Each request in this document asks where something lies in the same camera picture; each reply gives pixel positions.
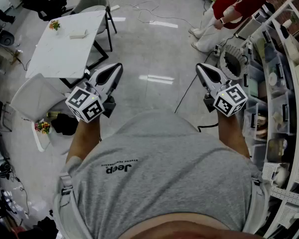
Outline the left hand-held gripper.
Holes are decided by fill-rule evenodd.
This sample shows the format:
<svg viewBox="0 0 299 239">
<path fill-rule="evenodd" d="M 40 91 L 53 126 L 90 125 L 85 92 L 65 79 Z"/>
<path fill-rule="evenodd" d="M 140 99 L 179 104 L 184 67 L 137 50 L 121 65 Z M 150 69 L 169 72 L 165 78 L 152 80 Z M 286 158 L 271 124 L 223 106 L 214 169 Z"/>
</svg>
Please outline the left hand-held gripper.
<svg viewBox="0 0 299 239">
<path fill-rule="evenodd" d="M 115 108 L 112 92 L 123 74 L 123 65 L 114 63 L 95 71 L 83 87 L 75 87 L 65 103 L 71 112 L 84 122 L 91 122 L 100 115 L 109 118 Z"/>
</svg>

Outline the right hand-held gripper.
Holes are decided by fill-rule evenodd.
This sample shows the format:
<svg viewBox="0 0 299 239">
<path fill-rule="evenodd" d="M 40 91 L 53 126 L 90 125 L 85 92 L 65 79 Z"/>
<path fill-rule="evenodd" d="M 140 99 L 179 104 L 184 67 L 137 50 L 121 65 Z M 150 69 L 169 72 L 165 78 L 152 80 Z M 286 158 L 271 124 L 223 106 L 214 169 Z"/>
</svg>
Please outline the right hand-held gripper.
<svg viewBox="0 0 299 239">
<path fill-rule="evenodd" d="M 227 87 L 225 84 L 229 79 L 219 68 L 210 64 L 198 63 L 195 70 L 201 84 L 209 91 L 204 98 L 209 112 L 217 110 L 230 117 L 242 109 L 248 97 L 239 84 Z"/>
</svg>

